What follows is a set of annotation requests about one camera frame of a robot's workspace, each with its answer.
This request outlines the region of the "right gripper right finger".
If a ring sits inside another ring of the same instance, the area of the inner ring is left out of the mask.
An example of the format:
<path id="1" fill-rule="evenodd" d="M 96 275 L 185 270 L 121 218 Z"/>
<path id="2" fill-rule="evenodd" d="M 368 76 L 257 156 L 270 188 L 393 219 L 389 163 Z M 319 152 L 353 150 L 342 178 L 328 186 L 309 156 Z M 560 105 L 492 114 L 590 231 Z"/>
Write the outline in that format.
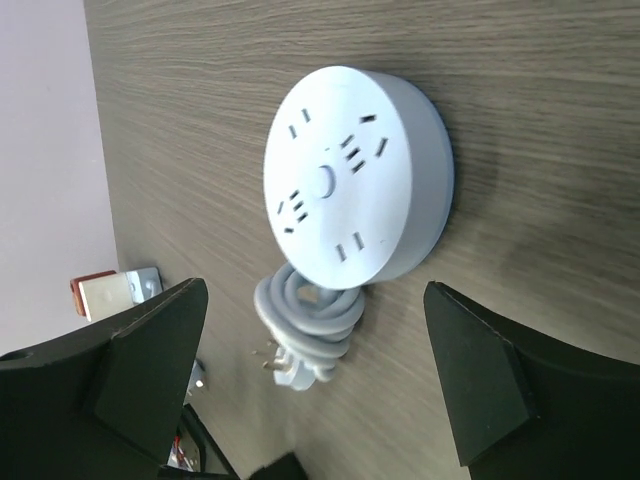
<path id="1" fill-rule="evenodd" d="M 638 478 L 638 365 L 543 334 L 441 282 L 427 284 L 424 308 L 471 478 Z"/>

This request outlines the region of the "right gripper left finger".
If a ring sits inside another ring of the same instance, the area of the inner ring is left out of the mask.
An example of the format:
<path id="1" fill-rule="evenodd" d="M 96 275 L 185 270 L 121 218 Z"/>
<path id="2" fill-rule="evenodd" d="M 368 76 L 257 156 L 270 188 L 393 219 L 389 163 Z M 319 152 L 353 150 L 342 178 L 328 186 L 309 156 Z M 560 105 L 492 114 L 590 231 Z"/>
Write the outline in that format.
<path id="1" fill-rule="evenodd" d="M 181 415 L 208 305 L 191 278 L 1 358 L 4 479 L 155 479 Z"/>

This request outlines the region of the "round blue socket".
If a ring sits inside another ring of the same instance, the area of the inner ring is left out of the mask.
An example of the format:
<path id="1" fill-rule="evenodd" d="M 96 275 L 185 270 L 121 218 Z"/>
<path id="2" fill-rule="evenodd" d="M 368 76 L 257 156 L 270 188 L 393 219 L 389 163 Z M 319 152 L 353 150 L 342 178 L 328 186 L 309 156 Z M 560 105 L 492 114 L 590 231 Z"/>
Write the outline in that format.
<path id="1" fill-rule="evenodd" d="M 438 243 L 454 159 L 429 98 L 397 76 L 329 66 L 302 78 L 273 119 L 267 215 L 286 259 L 318 286 L 389 281 Z"/>

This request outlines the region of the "red brown cube adapter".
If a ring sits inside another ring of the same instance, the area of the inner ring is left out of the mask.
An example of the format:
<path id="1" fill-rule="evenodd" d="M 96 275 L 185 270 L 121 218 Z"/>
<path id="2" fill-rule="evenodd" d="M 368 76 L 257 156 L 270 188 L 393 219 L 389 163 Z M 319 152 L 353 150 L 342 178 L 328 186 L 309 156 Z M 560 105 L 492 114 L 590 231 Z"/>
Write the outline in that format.
<path id="1" fill-rule="evenodd" d="M 106 271 L 96 272 L 96 273 L 81 276 L 81 277 L 76 277 L 70 280 L 69 286 L 72 292 L 75 310 L 78 315 L 82 317 L 87 317 L 86 308 L 84 306 L 84 300 L 83 300 L 81 289 L 80 289 L 80 284 L 85 281 L 94 280 L 94 279 L 111 276 L 115 274 L 116 274 L 115 270 L 106 270 Z"/>

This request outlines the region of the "light blue power strip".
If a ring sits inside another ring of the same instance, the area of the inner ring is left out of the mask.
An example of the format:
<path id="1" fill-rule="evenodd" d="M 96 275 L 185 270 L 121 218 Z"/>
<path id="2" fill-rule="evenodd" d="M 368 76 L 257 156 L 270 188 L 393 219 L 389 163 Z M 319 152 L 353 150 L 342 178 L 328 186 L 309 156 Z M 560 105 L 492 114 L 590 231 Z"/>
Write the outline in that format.
<path id="1" fill-rule="evenodd" d="M 159 270 L 146 267 L 125 273 L 134 304 L 141 304 L 163 291 Z"/>

